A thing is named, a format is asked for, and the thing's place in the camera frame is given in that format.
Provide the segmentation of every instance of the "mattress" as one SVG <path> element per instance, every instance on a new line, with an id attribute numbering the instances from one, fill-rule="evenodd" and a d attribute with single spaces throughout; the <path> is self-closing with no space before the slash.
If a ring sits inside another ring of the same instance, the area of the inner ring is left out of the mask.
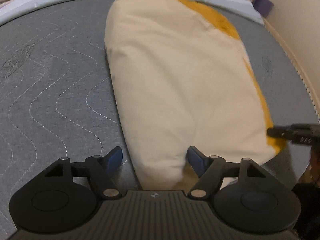
<path id="1" fill-rule="evenodd" d="M 6 41 L 0 42 L 0 239 L 15 231 L 10 196 L 59 157 L 83 161 L 120 146 L 124 160 L 114 181 L 120 190 L 139 188 L 104 49 L 113 1 L 69 1 L 0 27 L 0 41 Z M 274 124 L 317 123 L 302 81 L 272 35 L 260 24 L 217 10 L 238 30 Z M 293 187 L 308 161 L 307 147 L 289 145 L 264 167 Z"/>

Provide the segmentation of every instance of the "beige trim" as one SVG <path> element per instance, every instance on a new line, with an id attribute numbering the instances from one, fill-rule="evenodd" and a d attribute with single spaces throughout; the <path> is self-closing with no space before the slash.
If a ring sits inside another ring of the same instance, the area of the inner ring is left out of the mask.
<path id="1" fill-rule="evenodd" d="M 320 99 L 319 97 L 315 94 L 315 89 L 312 86 L 310 79 L 304 70 L 303 66 L 293 53 L 293 51 L 289 48 L 289 46 L 285 43 L 284 39 L 280 36 L 280 34 L 271 26 L 271 24 L 264 18 L 263 19 L 265 28 L 272 34 L 272 36 L 276 39 L 276 41 L 280 44 L 288 58 L 291 60 L 293 66 L 295 67 L 297 73 L 299 74 L 304 86 L 307 89 L 307 92 L 310 96 L 310 99 L 312 101 L 312 104 L 314 106 L 314 109 L 316 111 L 316 114 L 318 115 L 319 118 L 319 112 L 318 109 L 320 109 Z"/>

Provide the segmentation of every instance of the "purple object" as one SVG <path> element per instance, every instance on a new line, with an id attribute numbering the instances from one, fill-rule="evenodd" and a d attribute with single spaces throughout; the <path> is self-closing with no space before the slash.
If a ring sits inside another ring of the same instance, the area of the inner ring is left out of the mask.
<path id="1" fill-rule="evenodd" d="M 253 7 L 262 17 L 266 18 L 273 7 L 273 3 L 269 0 L 253 0 Z"/>

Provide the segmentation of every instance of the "ribbed gray panel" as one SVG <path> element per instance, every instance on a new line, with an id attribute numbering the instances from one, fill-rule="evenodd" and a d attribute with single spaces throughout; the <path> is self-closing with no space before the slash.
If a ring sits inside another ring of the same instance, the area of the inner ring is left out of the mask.
<path id="1" fill-rule="evenodd" d="M 204 201 L 188 199 L 182 191 L 129 191 L 105 201 L 86 224 L 56 235 L 18 231 L 11 240 L 260 240 L 297 239 L 289 231 L 269 236 L 238 232 L 223 224 Z"/>

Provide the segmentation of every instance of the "beige wall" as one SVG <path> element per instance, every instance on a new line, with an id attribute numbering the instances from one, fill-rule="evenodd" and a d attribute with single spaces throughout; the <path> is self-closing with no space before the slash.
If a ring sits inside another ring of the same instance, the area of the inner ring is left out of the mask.
<path id="1" fill-rule="evenodd" d="M 270 0 L 268 22 L 297 57 L 320 110 L 320 0 Z"/>

